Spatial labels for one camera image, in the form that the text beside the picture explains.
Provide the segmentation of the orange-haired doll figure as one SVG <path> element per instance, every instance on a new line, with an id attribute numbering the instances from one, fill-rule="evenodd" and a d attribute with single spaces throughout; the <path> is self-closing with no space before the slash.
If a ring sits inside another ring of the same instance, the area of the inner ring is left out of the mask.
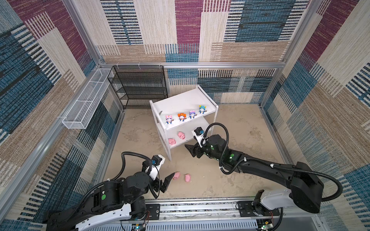
<path id="1" fill-rule="evenodd" d="M 187 115 L 185 113 L 179 113 L 177 115 L 180 122 L 184 122 L 187 119 Z"/>

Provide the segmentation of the purple penguin toy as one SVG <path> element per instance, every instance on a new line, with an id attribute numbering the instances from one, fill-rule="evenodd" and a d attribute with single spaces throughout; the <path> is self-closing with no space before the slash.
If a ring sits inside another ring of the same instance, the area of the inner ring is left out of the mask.
<path id="1" fill-rule="evenodd" d="M 196 115 L 197 114 L 196 114 L 196 111 L 195 110 L 192 110 L 192 111 L 189 112 L 189 118 L 190 119 L 194 119 L 196 117 Z"/>

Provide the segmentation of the pink-haired doll figure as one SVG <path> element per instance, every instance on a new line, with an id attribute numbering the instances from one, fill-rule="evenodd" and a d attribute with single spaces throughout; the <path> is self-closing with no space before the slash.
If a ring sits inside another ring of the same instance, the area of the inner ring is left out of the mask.
<path id="1" fill-rule="evenodd" d="M 166 124 L 172 124 L 172 122 L 173 122 L 172 115 L 166 115 L 165 116 L 165 121 L 166 121 Z"/>

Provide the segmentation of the teal penguin toy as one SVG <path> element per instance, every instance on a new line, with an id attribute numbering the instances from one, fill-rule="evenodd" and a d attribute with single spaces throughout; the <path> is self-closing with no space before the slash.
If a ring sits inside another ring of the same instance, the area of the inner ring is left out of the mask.
<path id="1" fill-rule="evenodd" d="M 204 105 L 199 106 L 199 113 L 201 115 L 205 114 L 206 112 L 207 112 L 206 106 L 204 106 Z"/>

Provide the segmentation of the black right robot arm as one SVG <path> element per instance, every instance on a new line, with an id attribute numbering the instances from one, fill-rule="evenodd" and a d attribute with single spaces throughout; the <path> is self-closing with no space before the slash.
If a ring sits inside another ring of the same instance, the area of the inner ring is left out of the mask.
<path id="1" fill-rule="evenodd" d="M 218 134 L 208 136 L 208 131 L 216 125 L 224 129 L 225 139 Z M 256 213 L 297 206 L 303 211 L 317 214 L 322 202 L 334 200 L 343 192 L 342 184 L 335 177 L 313 171 L 303 162 L 297 162 L 296 165 L 274 163 L 230 149 L 228 130 L 221 123 L 212 123 L 205 130 L 198 127 L 193 133 L 196 144 L 185 146 L 193 157 L 207 156 L 218 161 L 219 169 L 225 175 L 251 174 L 285 187 L 280 191 L 260 190 L 253 201 Z"/>

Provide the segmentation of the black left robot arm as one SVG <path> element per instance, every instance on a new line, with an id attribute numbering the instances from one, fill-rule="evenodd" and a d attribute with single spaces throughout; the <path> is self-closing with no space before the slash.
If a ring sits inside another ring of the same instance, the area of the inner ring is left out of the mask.
<path id="1" fill-rule="evenodd" d="M 123 178 L 126 156 L 143 159 L 140 172 Z M 122 167 L 118 175 L 93 186 L 82 200 L 63 211 L 50 211 L 44 219 L 48 231 L 84 231 L 115 220 L 142 221 L 134 230 L 144 230 L 149 220 L 159 211 L 159 207 L 147 208 L 144 195 L 148 192 L 158 198 L 166 192 L 175 176 L 170 174 L 161 180 L 159 170 L 165 158 L 155 155 L 149 158 L 134 152 L 122 152 Z"/>

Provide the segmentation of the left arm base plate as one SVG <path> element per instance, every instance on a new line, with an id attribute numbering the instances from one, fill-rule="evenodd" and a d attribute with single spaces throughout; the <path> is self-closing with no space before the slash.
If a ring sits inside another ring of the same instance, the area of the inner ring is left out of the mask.
<path id="1" fill-rule="evenodd" d="M 160 219 L 160 204 L 146 204 L 146 211 L 143 215 L 139 216 L 139 220 L 159 220 Z"/>

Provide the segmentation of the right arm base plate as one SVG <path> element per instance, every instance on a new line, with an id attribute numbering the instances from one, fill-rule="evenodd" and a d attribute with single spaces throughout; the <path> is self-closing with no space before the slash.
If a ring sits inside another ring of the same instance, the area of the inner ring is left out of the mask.
<path id="1" fill-rule="evenodd" d="M 235 205 L 241 217 L 278 217 L 280 209 L 268 210 L 260 203 L 253 201 L 239 201 Z"/>

